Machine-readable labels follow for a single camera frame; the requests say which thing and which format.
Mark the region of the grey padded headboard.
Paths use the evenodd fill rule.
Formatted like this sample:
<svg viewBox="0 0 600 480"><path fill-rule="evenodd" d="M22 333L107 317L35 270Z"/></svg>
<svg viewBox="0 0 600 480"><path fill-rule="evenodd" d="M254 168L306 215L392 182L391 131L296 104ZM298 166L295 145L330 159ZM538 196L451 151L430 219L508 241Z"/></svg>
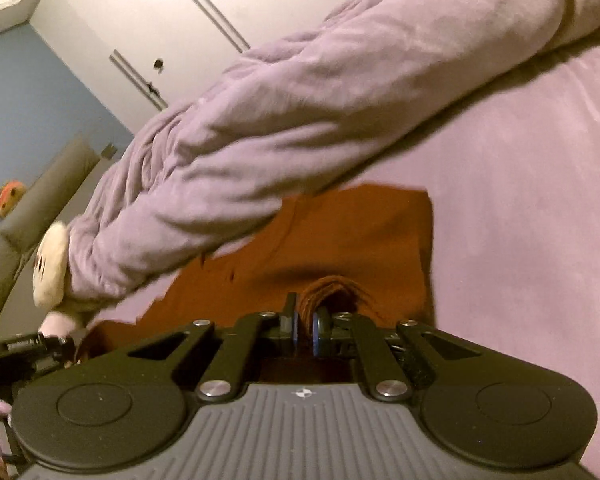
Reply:
<svg viewBox="0 0 600 480"><path fill-rule="evenodd" d="M69 222L84 211L111 165L78 136L0 221L0 340L31 333L42 323L45 312L32 299L36 248L53 222Z"/></svg>

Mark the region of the lilac rumpled duvet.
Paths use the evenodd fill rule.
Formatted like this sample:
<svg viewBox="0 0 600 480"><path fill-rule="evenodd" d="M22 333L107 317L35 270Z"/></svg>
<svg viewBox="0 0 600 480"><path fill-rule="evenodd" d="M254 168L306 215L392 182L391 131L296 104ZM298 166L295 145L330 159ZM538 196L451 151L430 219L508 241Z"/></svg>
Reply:
<svg viewBox="0 0 600 480"><path fill-rule="evenodd" d="M65 294L116 300L241 237L530 58L600 0L346 0L152 118L69 226Z"/></svg>

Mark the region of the orange plush toy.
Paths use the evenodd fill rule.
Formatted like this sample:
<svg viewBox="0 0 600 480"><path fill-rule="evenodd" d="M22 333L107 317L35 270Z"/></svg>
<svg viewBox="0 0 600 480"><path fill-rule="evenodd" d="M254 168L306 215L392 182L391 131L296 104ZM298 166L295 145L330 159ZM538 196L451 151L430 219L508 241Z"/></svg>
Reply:
<svg viewBox="0 0 600 480"><path fill-rule="evenodd" d="M23 195L27 193L27 185L18 181L11 180L5 182L0 188L0 219L6 216L15 208Z"/></svg>

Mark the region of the cream plush toy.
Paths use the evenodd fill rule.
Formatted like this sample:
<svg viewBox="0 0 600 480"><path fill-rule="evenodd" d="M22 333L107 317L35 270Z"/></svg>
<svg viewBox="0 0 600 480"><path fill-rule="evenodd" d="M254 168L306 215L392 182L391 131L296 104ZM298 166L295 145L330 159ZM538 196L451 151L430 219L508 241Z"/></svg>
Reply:
<svg viewBox="0 0 600 480"><path fill-rule="evenodd" d="M69 233L64 222L54 222L36 251L32 274L35 307L49 311L64 299L68 268Z"/></svg>

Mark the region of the rust brown button cardigan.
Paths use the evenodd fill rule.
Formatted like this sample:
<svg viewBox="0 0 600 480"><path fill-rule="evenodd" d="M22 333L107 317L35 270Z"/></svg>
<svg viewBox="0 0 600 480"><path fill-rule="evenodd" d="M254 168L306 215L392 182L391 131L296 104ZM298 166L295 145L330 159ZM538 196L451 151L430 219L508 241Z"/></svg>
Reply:
<svg viewBox="0 0 600 480"><path fill-rule="evenodd" d="M430 264L434 210L428 193L362 184L286 198L241 248L195 258L134 324L97 323L76 356L89 359L206 318L233 326L246 314L278 311L298 296L303 328L325 300L391 328L434 318Z"/></svg>

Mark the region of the lilac bed sheet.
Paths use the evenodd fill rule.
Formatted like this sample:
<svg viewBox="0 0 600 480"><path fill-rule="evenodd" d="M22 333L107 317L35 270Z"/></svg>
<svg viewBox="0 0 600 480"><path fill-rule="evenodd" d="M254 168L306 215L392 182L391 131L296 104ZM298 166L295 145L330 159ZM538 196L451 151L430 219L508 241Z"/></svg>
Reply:
<svg viewBox="0 0 600 480"><path fill-rule="evenodd" d="M600 416L600 41L512 70L349 179L422 188L436 319L577 379ZM600 421L584 456L600 476Z"/></svg>

